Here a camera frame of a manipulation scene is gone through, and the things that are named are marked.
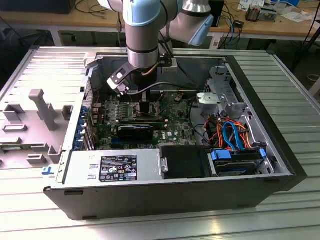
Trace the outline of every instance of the blue cable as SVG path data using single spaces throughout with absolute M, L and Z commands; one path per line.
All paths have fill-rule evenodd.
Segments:
M 229 141 L 229 139 L 227 137 L 227 126 L 228 125 L 231 125 L 231 127 L 233 128 L 236 145 L 238 146 L 239 149 L 244 150 L 245 148 L 242 145 L 242 142 L 241 142 L 241 140 L 239 138 L 238 129 L 237 129 L 236 125 L 234 125 L 232 122 L 228 121 L 223 125 L 223 138 L 224 138 L 224 141 L 232 148 L 233 151 L 236 150 L 236 147 Z
M 229 49 L 229 48 L 232 46 L 232 42 L 234 41 L 235 28 L 234 28 L 234 25 L 232 24 L 230 18 L 228 18 L 228 17 L 226 17 L 226 16 L 223 17 L 223 18 L 224 18 L 224 19 L 227 19 L 227 20 L 229 21 L 229 23 L 230 23 L 230 25 L 231 25 L 231 29 L 232 29 L 231 40 L 230 40 L 229 45 L 228 45 L 228 48 L 227 48 L 227 49 Z

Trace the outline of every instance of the wooden table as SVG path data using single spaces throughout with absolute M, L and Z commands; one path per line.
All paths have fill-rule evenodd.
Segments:
M 293 40 L 303 41 L 310 29 L 310 21 L 303 21 L 300 23 L 293 22 L 284 17 L 278 16 L 275 22 L 271 21 L 258 21 L 249 22 L 245 19 L 245 12 L 238 11 L 239 0 L 226 0 L 230 12 L 237 20 L 244 22 L 241 38 L 253 39 L 274 39 L 274 40 Z M 97 0 L 89 0 L 90 6 L 98 4 Z M 300 2 L 300 8 L 315 8 L 319 4 L 318 1 L 314 2 Z M 81 3 L 78 6 L 83 11 L 88 11 L 87 4 Z M 104 8 L 97 6 L 94 10 L 99 11 Z M 104 17 L 91 15 L 89 13 L 82 13 L 75 9 L 68 15 L 59 15 L 51 13 L 25 13 L 25 12 L 0 12 L 6 21 L 12 27 L 17 29 L 37 29 L 49 30 L 52 34 L 56 46 L 62 46 L 60 31 L 82 31 L 82 32 L 117 32 L 117 19 L 118 14 L 107 10 Z M 221 37 L 228 34 L 230 28 L 224 19 L 220 20 L 218 27 L 212 27 L 209 36 L 212 38 L 211 45 L 220 40 Z

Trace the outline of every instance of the paper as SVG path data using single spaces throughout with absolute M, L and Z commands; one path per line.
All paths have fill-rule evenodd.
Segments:
M 294 21 L 296 23 L 301 23 L 304 20 L 306 20 L 306 16 L 304 16 L 303 14 L 294 12 L 294 11 L 286 13 L 286 14 L 281 15 L 281 16 L 286 18 L 286 19 L 289 19 L 291 21 Z
M 248 11 L 250 4 L 263 7 L 265 5 L 265 0 L 240 0 L 238 10 Z

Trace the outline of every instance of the warning label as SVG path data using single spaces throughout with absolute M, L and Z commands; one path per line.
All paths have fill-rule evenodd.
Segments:
M 136 181 L 137 178 L 137 155 L 101 158 L 100 182 Z

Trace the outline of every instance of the motherboard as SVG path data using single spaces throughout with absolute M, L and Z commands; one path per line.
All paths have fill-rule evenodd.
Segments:
M 156 149 L 195 145 L 189 125 L 190 98 L 182 92 L 162 92 L 143 104 L 135 96 L 96 94 L 91 109 L 96 150 Z

